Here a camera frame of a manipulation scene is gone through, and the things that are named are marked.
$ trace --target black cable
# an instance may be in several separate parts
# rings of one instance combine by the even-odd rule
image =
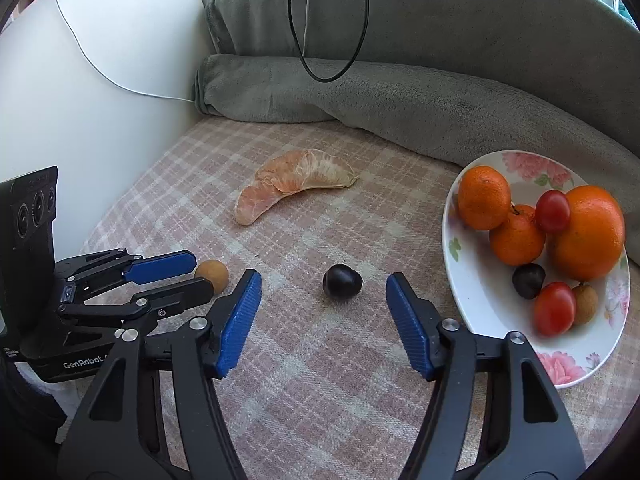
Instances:
[[[356,61],[356,58],[358,57],[358,54],[360,53],[360,49],[362,47],[362,43],[364,43],[364,37],[367,34],[367,26],[369,25],[369,0],[364,0],[364,23],[362,24],[362,33],[360,34],[360,41],[358,42],[358,46],[356,47],[356,50],[354,51],[353,56],[351,56],[351,59],[349,60],[349,62],[343,67],[342,70],[340,70],[340,72],[338,72],[336,75],[334,75],[332,77],[329,77],[329,78],[318,77],[316,74],[311,72],[311,69],[306,64],[305,57],[303,56],[302,50],[300,49],[300,42],[298,41],[298,35],[296,34],[296,29],[293,26],[293,15],[292,15],[292,12],[291,12],[291,0],[287,0],[287,13],[289,15],[289,27],[291,29],[291,35],[293,37],[294,44],[296,45],[296,51],[298,53],[298,58],[300,59],[300,63],[302,63],[302,66],[304,67],[306,72],[313,79],[315,79],[316,81],[318,81],[320,83],[331,83],[331,82],[335,81],[336,79],[342,77],[347,72],[347,70],[350,69],[351,65]]]

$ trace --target pink flower pattern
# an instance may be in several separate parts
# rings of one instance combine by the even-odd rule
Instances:
[[[571,173],[552,160],[547,161],[546,176],[551,182],[551,187],[562,189],[564,183],[571,179]]]
[[[567,384],[577,381],[586,375],[586,371],[575,364],[575,359],[565,352],[553,352],[551,355],[536,352],[551,382]]]
[[[535,180],[536,184],[550,184],[562,189],[571,180],[571,173],[560,164],[533,153],[509,152],[502,155],[502,161],[509,173],[518,173],[522,180]]]
[[[605,297],[604,317],[609,321],[609,326],[614,328],[618,318],[618,310],[622,314],[622,323],[625,322],[626,314],[629,311],[628,286],[622,280],[607,280]]]
[[[533,153],[509,152],[502,156],[509,173],[517,172],[527,182],[546,170],[547,160]]]
[[[595,370],[600,365],[600,355],[596,354],[596,352],[592,352],[587,356],[587,370],[592,371]]]

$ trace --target blue gripper pad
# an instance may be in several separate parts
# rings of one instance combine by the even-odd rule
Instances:
[[[216,363],[216,371],[220,377],[225,377],[238,364],[261,300],[262,278],[256,272],[236,303],[220,336],[220,356]]]
[[[431,365],[427,336],[411,303],[393,275],[386,279],[386,305],[394,319],[412,368],[430,381],[434,375],[434,368]]]
[[[135,260],[123,273],[124,279],[138,285],[144,283],[157,282],[187,274],[196,267],[196,257],[189,251],[178,251],[177,253],[162,254],[147,258],[145,260]]]

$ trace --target white cable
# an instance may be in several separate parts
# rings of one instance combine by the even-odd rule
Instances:
[[[80,40],[78,40],[78,37],[76,36],[76,33],[74,32],[74,30],[71,27],[71,25],[69,24],[69,22],[66,20],[65,13],[62,12],[62,8],[60,7],[60,1],[59,0],[56,0],[56,6],[58,7],[58,12],[60,12],[60,16],[62,17],[62,19],[66,23],[66,26],[69,28],[69,30],[71,31],[71,34],[73,35],[74,39],[76,40],[76,43],[78,44],[78,48],[80,49],[80,52],[82,52],[82,55],[84,56],[84,58],[87,60],[87,62],[94,68],[94,70],[98,74],[100,74],[103,78],[105,78],[111,84],[117,86],[118,88],[122,88],[123,90],[126,90],[127,92],[132,92],[133,94],[143,95],[143,96],[146,96],[146,97],[156,97],[156,98],[160,98],[160,99],[173,99],[175,101],[184,101],[186,103],[194,103],[195,102],[192,99],[184,99],[182,97],[171,97],[171,96],[167,96],[167,95],[158,95],[158,94],[151,94],[149,92],[141,92],[139,90],[134,90],[134,89],[131,89],[131,88],[127,88],[126,86],[123,86],[121,84],[116,83],[113,79],[110,79],[103,72],[101,72],[101,70],[97,66],[95,66],[94,62],[91,61],[91,59],[89,59],[89,57],[87,56],[86,52],[84,51],[84,48],[82,48],[82,45],[80,44]]]

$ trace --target camera lens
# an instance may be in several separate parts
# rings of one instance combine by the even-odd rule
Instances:
[[[25,204],[22,204],[18,210],[17,226],[20,238],[24,238],[29,229],[29,211]]]
[[[33,223],[38,225],[40,220],[42,220],[42,215],[44,213],[44,199],[42,197],[42,192],[39,191],[36,193],[35,198],[33,199]]]
[[[47,211],[51,211],[53,209],[55,199],[56,196],[53,194],[53,188],[49,189],[49,196],[47,196]]]

